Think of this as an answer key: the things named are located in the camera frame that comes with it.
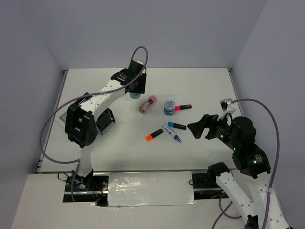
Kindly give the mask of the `blue slime jar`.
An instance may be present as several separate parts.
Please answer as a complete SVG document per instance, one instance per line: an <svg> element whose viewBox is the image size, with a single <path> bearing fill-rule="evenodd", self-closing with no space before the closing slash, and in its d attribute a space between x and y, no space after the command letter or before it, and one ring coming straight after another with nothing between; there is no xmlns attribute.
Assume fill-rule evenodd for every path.
<svg viewBox="0 0 305 229"><path fill-rule="evenodd" d="M175 112L176 104L173 100L166 100L164 102L163 112L165 115L171 116Z"/></svg>
<svg viewBox="0 0 305 229"><path fill-rule="evenodd" d="M141 97L141 94L139 94L139 93L130 93L130 97L132 99L139 99Z"/></svg>

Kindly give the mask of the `pink capped crayon tube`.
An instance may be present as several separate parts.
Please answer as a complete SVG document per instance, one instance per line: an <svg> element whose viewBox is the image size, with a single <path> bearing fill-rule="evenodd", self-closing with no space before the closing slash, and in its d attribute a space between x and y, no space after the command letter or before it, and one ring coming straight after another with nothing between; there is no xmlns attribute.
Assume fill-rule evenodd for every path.
<svg viewBox="0 0 305 229"><path fill-rule="evenodd" d="M148 108L157 101L156 96L151 95L143 104L141 104L138 108L141 114L144 114Z"/></svg>

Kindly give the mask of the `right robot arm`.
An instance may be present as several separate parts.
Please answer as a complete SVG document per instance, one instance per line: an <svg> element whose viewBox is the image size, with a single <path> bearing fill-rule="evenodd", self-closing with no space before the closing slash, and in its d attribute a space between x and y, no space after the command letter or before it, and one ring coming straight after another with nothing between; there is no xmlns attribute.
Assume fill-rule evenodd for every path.
<svg viewBox="0 0 305 229"><path fill-rule="evenodd" d="M228 124L226 119L220 119L217 115L205 114L200 121L187 127L195 139L201 138L207 128L207 140L217 138L233 151L233 162L252 196L247 196L223 162L208 167L207 181L227 194L239 211L246 229L289 228L276 193L268 186L271 167L265 152L255 144L256 129L250 119L238 116Z"/></svg>

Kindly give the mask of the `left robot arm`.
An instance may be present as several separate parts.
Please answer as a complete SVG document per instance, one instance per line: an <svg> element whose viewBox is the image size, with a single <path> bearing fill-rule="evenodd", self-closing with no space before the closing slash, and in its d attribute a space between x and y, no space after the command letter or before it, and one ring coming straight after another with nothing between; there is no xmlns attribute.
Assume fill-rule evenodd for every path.
<svg viewBox="0 0 305 229"><path fill-rule="evenodd" d="M80 160L78 170L72 173L74 185L78 188L88 190L93 186L92 146L97 135L115 121L110 105L127 93L144 93L145 84L143 62L132 60L128 68L110 78L99 95L79 99L68 107L65 133Z"/></svg>

